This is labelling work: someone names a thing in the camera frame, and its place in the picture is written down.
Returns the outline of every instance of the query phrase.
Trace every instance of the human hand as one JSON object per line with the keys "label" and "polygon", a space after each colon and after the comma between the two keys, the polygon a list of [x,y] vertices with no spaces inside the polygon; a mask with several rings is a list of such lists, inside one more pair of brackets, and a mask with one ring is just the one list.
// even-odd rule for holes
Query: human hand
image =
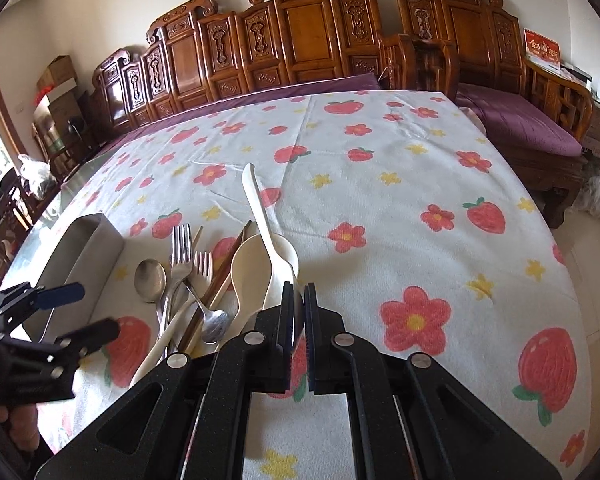
{"label": "human hand", "polygon": [[17,406],[11,413],[0,406],[0,423],[10,421],[9,437],[22,451],[35,451],[40,444],[38,432],[38,408],[35,404]]}

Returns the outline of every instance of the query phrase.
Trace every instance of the wooden backrest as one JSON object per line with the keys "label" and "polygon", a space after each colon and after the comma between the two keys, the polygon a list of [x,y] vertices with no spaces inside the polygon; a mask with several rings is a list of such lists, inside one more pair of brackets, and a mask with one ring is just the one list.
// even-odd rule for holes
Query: wooden backrest
{"label": "wooden backrest", "polygon": [[397,1],[406,34],[456,44],[461,82],[522,94],[520,27],[518,19],[502,9],[502,0]]}
{"label": "wooden backrest", "polygon": [[96,105],[119,134],[258,90],[381,72],[376,0],[249,0],[218,13],[189,0],[157,18],[140,56],[121,49],[95,70]]}

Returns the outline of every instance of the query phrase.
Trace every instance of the plastic bag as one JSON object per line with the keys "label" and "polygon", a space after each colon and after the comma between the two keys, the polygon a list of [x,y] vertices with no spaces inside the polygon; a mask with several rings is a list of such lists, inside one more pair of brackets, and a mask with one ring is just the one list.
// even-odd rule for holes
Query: plastic bag
{"label": "plastic bag", "polygon": [[18,155],[22,162],[21,176],[29,181],[29,189],[38,200],[42,200],[46,192],[56,184],[55,177],[46,162],[33,160],[29,155]]}
{"label": "plastic bag", "polygon": [[586,180],[572,207],[577,211],[588,211],[593,217],[600,218],[600,161],[591,158],[582,170]]}

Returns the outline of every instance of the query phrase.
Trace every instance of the yellow star flower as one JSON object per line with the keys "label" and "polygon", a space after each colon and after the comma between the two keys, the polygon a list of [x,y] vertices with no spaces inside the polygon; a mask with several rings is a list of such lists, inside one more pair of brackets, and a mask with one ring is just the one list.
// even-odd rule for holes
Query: yellow star flower
{"label": "yellow star flower", "polygon": [[184,166],[180,166],[179,168],[176,168],[175,170],[173,170],[173,173],[171,173],[171,175],[178,176],[179,174],[184,173],[188,167],[189,167],[188,164],[185,164]]}
{"label": "yellow star flower", "polygon": [[385,186],[388,186],[389,184],[400,184],[402,182],[402,179],[395,172],[381,173],[379,179],[384,182]]}
{"label": "yellow star flower", "polygon": [[333,180],[329,178],[329,174],[318,174],[315,175],[309,182],[314,185],[315,189],[320,189],[322,186],[327,184],[333,184]]}
{"label": "yellow star flower", "polygon": [[272,449],[264,452],[266,464],[260,466],[260,471],[271,477],[271,480],[288,480],[296,478],[294,466],[298,462],[295,455],[280,455]]}
{"label": "yellow star flower", "polygon": [[127,276],[129,275],[129,271],[126,268],[126,265],[123,265],[121,267],[118,267],[116,270],[113,271],[113,277],[115,278],[115,280],[117,282],[121,282],[122,280],[124,280]]}
{"label": "yellow star flower", "polygon": [[427,153],[429,151],[422,144],[410,144],[405,150],[409,150],[413,155],[420,155],[421,153]]}
{"label": "yellow star flower", "polygon": [[491,289],[493,288],[493,282],[487,280],[487,278],[484,277],[484,274],[478,274],[475,280],[466,282],[465,285],[475,292],[475,299],[477,301],[483,300],[484,298],[493,300],[491,292]]}
{"label": "yellow star flower", "polygon": [[205,220],[218,220],[220,218],[220,213],[222,210],[217,206],[213,206],[211,209],[207,209],[200,213],[200,216],[204,217]]}
{"label": "yellow star flower", "polygon": [[545,268],[540,265],[538,260],[527,260],[528,265],[525,269],[525,274],[529,277],[535,278],[536,282],[540,283],[542,281],[542,274],[545,272]]}
{"label": "yellow star flower", "polygon": [[522,197],[520,202],[518,202],[518,209],[522,209],[527,213],[532,213],[536,210],[536,204],[533,200],[529,200],[528,198]]}

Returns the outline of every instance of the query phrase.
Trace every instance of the silver screw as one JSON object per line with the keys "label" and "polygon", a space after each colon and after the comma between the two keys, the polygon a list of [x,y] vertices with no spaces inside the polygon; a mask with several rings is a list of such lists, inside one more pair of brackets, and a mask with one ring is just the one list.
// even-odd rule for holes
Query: silver screw
{"label": "silver screw", "polygon": [[346,332],[342,332],[336,334],[333,338],[334,343],[338,346],[351,346],[353,345],[355,339],[351,334],[347,334]]}
{"label": "silver screw", "polygon": [[259,345],[260,343],[262,343],[264,341],[264,334],[260,333],[260,332],[247,332],[244,335],[244,342],[247,343],[247,345]]}
{"label": "silver screw", "polygon": [[64,368],[62,368],[61,366],[57,366],[53,370],[51,370],[51,378],[52,379],[57,379],[63,373],[64,373]]}
{"label": "silver screw", "polygon": [[423,353],[415,354],[411,357],[411,364],[416,368],[429,368],[431,366],[431,357]]}
{"label": "silver screw", "polygon": [[187,356],[184,354],[171,354],[167,357],[167,364],[170,368],[182,368],[187,364]]}

